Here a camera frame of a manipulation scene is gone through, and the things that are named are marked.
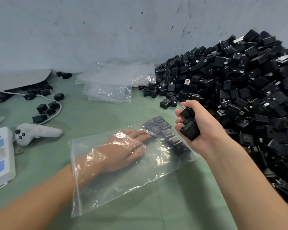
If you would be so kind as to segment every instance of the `green tabletop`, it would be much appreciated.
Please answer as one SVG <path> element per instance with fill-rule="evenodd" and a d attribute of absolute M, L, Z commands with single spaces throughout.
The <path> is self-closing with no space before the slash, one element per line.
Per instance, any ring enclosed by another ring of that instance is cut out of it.
<path fill-rule="evenodd" d="M 24 192 L 53 176 L 70 163 L 67 142 L 88 135 L 114 130 L 162 115 L 173 126 L 173 107 L 159 107 L 161 97 L 143 97 L 132 89 L 130 104 L 88 102 L 82 85 L 75 85 L 75 76 L 68 80 L 49 77 L 53 94 L 62 92 L 63 109 L 46 126 L 63 130 L 60 139 L 34 139 L 16 156 L 16 177 L 0 190 L 0 208 Z M 32 123 L 36 107 L 48 101 L 37 97 L 26 101 L 13 96 L 0 103 L 0 116 L 6 119 L 0 127 L 12 131 L 21 123 Z M 50 229 L 237 229 L 226 202 L 205 160 L 198 159 L 154 182 L 117 198 L 93 211 L 71 219 L 71 208 L 64 210 Z"/>

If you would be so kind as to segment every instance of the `white power strip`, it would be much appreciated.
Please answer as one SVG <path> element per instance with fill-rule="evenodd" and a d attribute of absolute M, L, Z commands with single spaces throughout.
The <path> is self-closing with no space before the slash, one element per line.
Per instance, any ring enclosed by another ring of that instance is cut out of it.
<path fill-rule="evenodd" d="M 7 127 L 0 128 L 0 189 L 16 176 L 13 134 Z"/>

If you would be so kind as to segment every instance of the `gray wall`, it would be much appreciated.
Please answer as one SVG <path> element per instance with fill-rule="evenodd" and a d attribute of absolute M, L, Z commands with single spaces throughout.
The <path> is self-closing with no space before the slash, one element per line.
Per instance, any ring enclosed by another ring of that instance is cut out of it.
<path fill-rule="evenodd" d="M 0 0 L 0 73 L 163 62 L 250 28 L 288 47 L 288 0 Z"/>

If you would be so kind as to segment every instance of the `pile of black adapters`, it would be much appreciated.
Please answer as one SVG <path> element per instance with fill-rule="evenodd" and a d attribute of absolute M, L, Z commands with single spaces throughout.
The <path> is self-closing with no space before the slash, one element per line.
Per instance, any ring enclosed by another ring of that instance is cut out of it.
<path fill-rule="evenodd" d="M 232 35 L 168 59 L 156 80 L 140 87 L 144 96 L 166 96 L 165 109 L 199 101 L 288 202 L 288 49 L 281 41 L 266 31 Z M 184 116 L 182 133 L 193 140 L 200 134 L 194 112 Z"/>

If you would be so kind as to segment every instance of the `power cord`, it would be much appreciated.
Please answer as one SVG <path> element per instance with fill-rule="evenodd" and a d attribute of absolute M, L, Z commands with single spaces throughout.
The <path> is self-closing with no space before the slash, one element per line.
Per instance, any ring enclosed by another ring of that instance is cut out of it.
<path fill-rule="evenodd" d="M 1 92 L 1 93 L 8 93 L 8 94 L 16 94 L 16 95 L 25 96 L 25 94 L 23 94 L 23 93 L 13 93 L 13 92 L 5 92 L 5 91 L 0 91 L 0 92 Z M 48 101 L 55 101 L 55 102 L 57 102 L 57 103 L 60 105 L 59 110 L 57 111 L 57 113 L 56 113 L 54 116 L 51 116 L 49 119 L 45 120 L 44 122 L 39 123 L 38 125 L 43 125 L 43 124 L 45 124 L 45 123 L 48 123 L 50 120 L 52 120 L 52 119 L 54 119 L 55 117 L 57 117 L 58 114 L 60 114 L 60 112 L 61 112 L 61 110 L 62 110 L 62 105 L 61 105 L 58 101 L 53 100 L 53 99 L 50 99 L 50 98 L 47 98 L 47 97 L 45 97 L 45 96 L 43 96 L 43 95 L 40 95 L 40 94 L 37 94 L 36 96 L 43 97 L 44 99 L 46 99 L 46 100 L 48 100 Z"/>

